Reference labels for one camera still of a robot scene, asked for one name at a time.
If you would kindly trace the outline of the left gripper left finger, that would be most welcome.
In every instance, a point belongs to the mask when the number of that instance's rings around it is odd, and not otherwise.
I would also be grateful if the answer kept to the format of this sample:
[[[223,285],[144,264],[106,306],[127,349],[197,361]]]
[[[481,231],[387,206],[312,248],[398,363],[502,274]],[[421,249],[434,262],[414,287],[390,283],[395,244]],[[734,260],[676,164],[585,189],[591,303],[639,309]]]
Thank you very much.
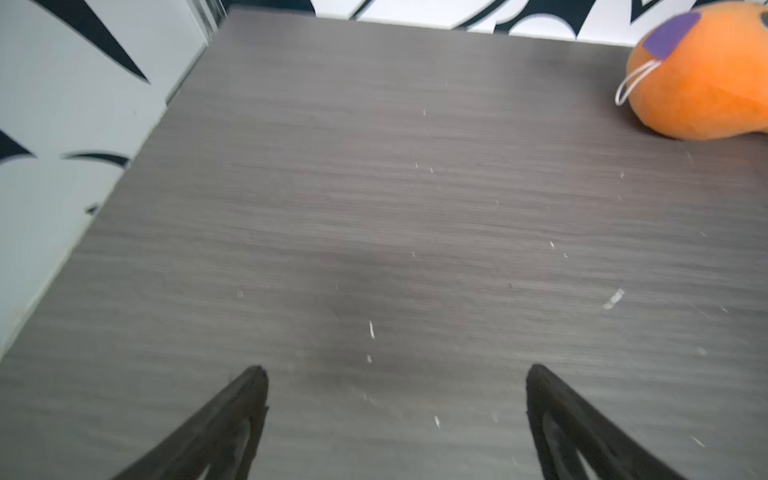
[[[250,366],[117,479],[246,479],[268,413],[269,378]]]

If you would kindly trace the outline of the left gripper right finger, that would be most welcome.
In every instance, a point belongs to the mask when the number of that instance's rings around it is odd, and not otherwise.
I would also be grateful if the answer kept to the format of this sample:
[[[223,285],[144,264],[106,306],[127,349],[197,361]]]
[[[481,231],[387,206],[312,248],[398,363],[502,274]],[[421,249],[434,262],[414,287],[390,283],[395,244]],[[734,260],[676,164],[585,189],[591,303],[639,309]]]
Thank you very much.
[[[545,479],[681,479],[543,364],[526,377],[527,417]]]

